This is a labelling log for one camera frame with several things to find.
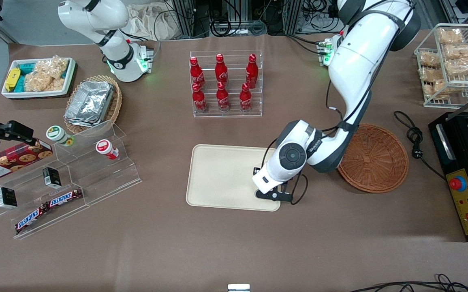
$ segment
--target table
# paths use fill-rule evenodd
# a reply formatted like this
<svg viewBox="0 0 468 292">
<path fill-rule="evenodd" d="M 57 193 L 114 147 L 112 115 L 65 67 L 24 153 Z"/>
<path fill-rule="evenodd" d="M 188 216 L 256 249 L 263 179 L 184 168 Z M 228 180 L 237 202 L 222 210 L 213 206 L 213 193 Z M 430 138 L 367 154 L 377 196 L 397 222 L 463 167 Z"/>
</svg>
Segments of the table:
<svg viewBox="0 0 468 292">
<path fill-rule="evenodd" d="M 445 111 L 422 106 L 412 54 L 427 32 L 389 53 L 362 122 L 389 129 L 410 152 L 406 128 L 393 118 L 393 111 L 405 111 L 425 133 L 428 163 L 440 170 L 427 124 Z M 264 50 L 262 118 L 193 118 L 189 51 L 247 48 Z M 76 84 L 110 75 L 95 45 L 11 45 L 9 51 L 11 61 L 72 57 L 79 64 Z M 255 292 L 329 292 L 433 281 L 435 273 L 468 285 L 468 243 L 446 183 L 412 157 L 403 185 L 387 194 L 360 192 L 336 172 L 306 166 L 310 186 L 296 206 L 267 213 L 187 205 L 196 144 L 266 147 L 292 120 L 332 126 L 339 117 L 324 107 L 327 84 L 317 57 L 285 37 L 164 42 L 152 74 L 120 83 L 117 124 L 143 182 L 25 240 L 13 240 L 9 222 L 0 220 L 0 291 L 197 292 L 249 283 Z M 336 90 L 329 102 L 344 110 Z M 18 120 L 43 139 L 50 125 L 63 125 L 65 106 L 66 99 L 0 96 L 0 121 Z"/>
</svg>

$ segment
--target cookie box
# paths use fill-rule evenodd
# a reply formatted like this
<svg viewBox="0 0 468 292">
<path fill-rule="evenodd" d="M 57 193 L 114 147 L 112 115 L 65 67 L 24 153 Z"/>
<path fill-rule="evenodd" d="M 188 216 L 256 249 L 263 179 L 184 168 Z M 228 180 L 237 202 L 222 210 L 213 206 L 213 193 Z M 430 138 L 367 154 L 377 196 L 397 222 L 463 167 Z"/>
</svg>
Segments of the cookie box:
<svg viewBox="0 0 468 292">
<path fill-rule="evenodd" d="M 36 138 L 36 145 L 20 143 L 0 151 L 0 177 L 52 155 L 52 146 Z"/>
</svg>

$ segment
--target wicker basket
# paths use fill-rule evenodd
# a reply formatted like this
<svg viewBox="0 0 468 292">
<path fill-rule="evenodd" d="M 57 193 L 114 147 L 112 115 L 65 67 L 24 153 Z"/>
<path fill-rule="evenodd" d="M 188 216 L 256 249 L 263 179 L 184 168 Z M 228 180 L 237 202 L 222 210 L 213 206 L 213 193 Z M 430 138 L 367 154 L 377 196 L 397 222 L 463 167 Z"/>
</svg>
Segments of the wicker basket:
<svg viewBox="0 0 468 292">
<path fill-rule="evenodd" d="M 353 187 L 369 193 L 386 193 L 403 183 L 408 155 L 390 131 L 361 124 L 352 138 L 338 171 Z"/>
<path fill-rule="evenodd" d="M 120 91 L 120 88 L 117 82 L 113 80 L 111 77 L 102 76 L 102 75 L 90 77 L 86 79 L 85 81 L 97 81 L 97 82 L 106 81 L 115 87 L 112 100 L 108 107 L 108 111 L 106 111 L 106 117 L 104 118 L 104 120 L 111 120 L 112 122 L 115 122 L 119 116 L 120 106 L 122 105 L 122 92 Z M 75 92 L 77 91 L 77 89 L 79 89 L 81 84 L 82 82 L 79 83 L 79 85 L 77 85 L 77 87 L 72 91 L 72 94 L 70 95 L 70 99 L 68 100 L 68 104 L 66 105 L 66 108 L 70 106 L 70 103 L 73 100 L 73 96 L 75 95 Z M 65 119 L 65 124 L 66 124 L 66 127 L 70 130 L 70 132 L 74 134 L 80 133 L 89 128 L 89 127 L 76 126 L 76 125 L 70 124 L 66 119 Z"/>
</svg>

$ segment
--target floor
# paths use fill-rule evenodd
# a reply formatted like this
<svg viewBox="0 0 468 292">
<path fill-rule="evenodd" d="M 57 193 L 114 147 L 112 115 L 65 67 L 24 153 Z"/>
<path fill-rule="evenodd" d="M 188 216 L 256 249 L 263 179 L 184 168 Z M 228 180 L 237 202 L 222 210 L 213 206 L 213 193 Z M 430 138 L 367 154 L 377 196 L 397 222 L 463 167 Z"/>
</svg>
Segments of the floor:
<svg viewBox="0 0 468 292">
<path fill-rule="evenodd" d="M 140 4 L 150 0 L 122 0 L 126 5 Z M 444 22 L 441 7 L 430 0 L 415 0 L 420 9 L 421 28 Z M 60 0 L 6 0 L 0 26 L 21 44 L 67 45 L 91 44 L 78 32 L 66 28 L 59 20 L 57 7 Z M 9 55 L 6 43 L 0 40 L 0 86 L 8 69 Z"/>
</svg>

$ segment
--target aluminum foil container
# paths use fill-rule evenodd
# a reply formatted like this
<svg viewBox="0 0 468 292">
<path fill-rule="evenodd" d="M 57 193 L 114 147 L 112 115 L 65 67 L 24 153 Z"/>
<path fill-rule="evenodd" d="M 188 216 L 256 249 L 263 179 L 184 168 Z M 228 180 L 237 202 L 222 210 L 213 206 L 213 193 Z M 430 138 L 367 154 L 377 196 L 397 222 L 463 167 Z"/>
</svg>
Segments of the aluminum foil container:
<svg viewBox="0 0 468 292">
<path fill-rule="evenodd" d="M 83 82 L 66 109 L 65 118 L 73 125 L 91 127 L 104 119 L 112 100 L 113 85 L 107 82 Z"/>
</svg>

